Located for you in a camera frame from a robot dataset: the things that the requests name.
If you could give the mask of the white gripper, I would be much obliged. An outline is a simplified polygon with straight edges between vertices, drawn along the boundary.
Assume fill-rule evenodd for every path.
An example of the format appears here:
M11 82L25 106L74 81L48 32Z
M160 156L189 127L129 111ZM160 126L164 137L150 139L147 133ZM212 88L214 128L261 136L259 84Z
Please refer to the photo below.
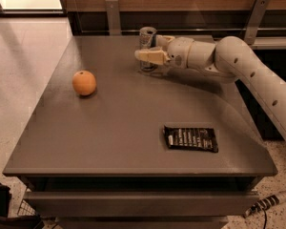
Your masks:
M175 38L170 35L158 34L155 37L156 47L137 50L134 52L134 56L137 60L143 62L155 65L165 65L169 62L171 67L185 69L187 67L189 50L193 42L193 39L188 37Z

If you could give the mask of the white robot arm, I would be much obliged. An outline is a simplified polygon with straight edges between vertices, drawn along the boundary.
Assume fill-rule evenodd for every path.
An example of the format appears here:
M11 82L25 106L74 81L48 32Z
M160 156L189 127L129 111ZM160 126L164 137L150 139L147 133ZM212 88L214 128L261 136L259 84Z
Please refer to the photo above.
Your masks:
M286 82L265 66L242 39L217 42L158 35L155 45L134 53L137 60L166 68L187 69L219 82L240 80L286 141Z

